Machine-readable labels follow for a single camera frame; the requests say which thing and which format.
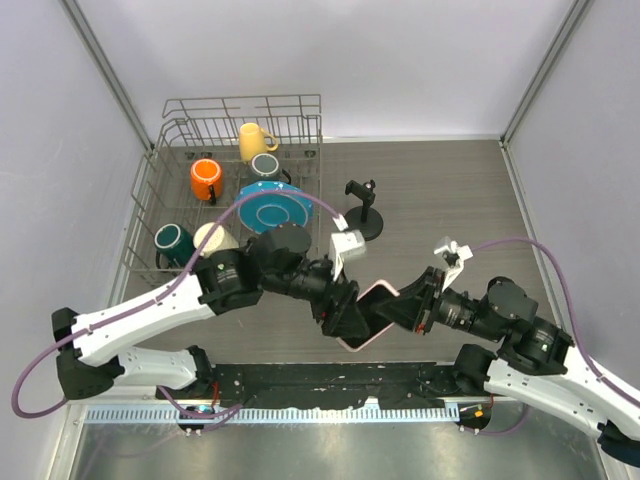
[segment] white wall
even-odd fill
[[[513,142],[589,351],[640,388],[640,2],[596,1]]]
[[[152,136],[168,98],[278,93],[330,136],[497,136],[572,0],[79,3]]]
[[[62,415],[15,417],[11,389],[53,342],[51,312],[104,306],[141,148],[58,2],[4,8],[0,59],[1,476],[42,480]],[[25,409],[60,399],[54,365]]]

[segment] pink phone case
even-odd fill
[[[358,296],[358,300],[360,300],[362,297],[364,297],[367,293],[369,293],[369,291],[377,286],[383,286],[385,287],[387,290],[389,290],[394,297],[397,297],[400,295],[400,292],[398,292],[395,288],[393,288],[391,286],[391,284],[389,282],[387,282],[386,280],[378,280],[377,282],[373,283],[369,288],[367,288],[367,290],[363,293],[360,294],[360,296]],[[364,347],[366,347],[367,345],[369,345],[371,342],[373,342],[376,338],[378,338],[380,335],[382,335],[383,333],[385,333],[387,330],[389,330],[391,327],[393,327],[393,323],[390,323],[388,327],[383,328],[382,330],[380,330],[378,333],[376,333],[373,337],[371,337],[369,340],[367,340],[365,343],[363,343],[362,345],[360,345],[358,348],[353,348],[350,347],[349,345],[347,345],[345,343],[344,340],[342,340],[341,338],[336,338],[336,341],[342,345],[346,350],[350,351],[350,352],[359,352],[360,350],[362,350]]]

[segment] blue plate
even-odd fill
[[[301,192],[299,188],[282,182],[256,182],[242,190],[236,202],[256,192],[277,190]],[[296,195],[267,194],[253,198],[239,209],[240,221],[254,233],[263,233],[286,222],[306,226],[313,215],[313,203]]]

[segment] wire dish rack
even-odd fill
[[[125,238],[118,277],[135,274],[149,287],[171,280],[175,269],[156,259],[154,235],[167,223],[177,223],[191,234],[218,218],[247,185],[248,166],[240,160],[238,131],[254,122],[275,135],[273,152],[291,175],[291,184],[320,196],[322,121],[320,95],[275,95],[167,100],[158,140],[142,156],[131,190],[133,212]],[[223,169],[224,190],[215,205],[191,192],[190,168],[200,158],[213,158]],[[320,209],[314,207],[307,230],[317,254]],[[226,228],[242,245],[254,235],[237,213]],[[111,300],[122,298],[128,282],[116,282]]]

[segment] dark green mug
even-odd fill
[[[196,251],[193,246],[193,237],[182,226],[168,223],[160,227],[153,239],[156,250],[156,267],[160,266],[160,255],[169,261],[169,268],[184,267]]]

